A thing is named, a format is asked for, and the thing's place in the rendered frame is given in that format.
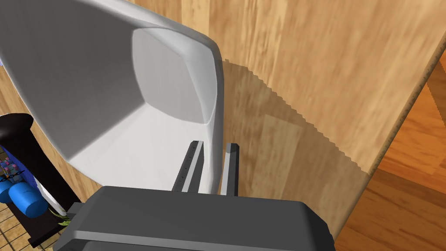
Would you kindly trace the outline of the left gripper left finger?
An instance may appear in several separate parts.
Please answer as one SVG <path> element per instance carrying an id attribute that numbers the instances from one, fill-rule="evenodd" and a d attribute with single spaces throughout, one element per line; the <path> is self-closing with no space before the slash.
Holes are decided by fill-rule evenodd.
<path id="1" fill-rule="evenodd" d="M 202 141 L 192 141 L 188 147 L 172 191 L 198 193 L 204 165 Z"/>

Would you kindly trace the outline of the white square bowl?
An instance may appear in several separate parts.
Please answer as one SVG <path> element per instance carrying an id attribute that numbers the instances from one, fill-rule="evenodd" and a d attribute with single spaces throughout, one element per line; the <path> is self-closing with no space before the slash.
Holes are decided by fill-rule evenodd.
<path id="1" fill-rule="evenodd" d="M 60 156 L 103 186 L 171 190 L 203 142 L 200 193 L 222 169 L 217 43 L 127 0 L 0 0 L 0 60 Z"/>

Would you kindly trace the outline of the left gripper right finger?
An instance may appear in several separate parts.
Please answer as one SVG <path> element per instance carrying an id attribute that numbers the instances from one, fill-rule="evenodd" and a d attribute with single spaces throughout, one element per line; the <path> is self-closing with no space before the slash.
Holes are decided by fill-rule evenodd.
<path id="1" fill-rule="evenodd" d="M 238 196 L 239 153 L 240 147 L 238 144 L 227 144 L 223 163 L 220 195 Z"/>

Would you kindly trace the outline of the wooden table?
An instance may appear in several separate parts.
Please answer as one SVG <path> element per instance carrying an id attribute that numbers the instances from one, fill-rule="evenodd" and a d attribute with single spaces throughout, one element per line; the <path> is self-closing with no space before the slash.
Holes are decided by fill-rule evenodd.
<path id="1" fill-rule="evenodd" d="M 127 1 L 217 43 L 241 194 L 302 201 L 334 237 L 446 45 L 446 0 Z M 32 131 L 81 200 L 101 186 Z"/>

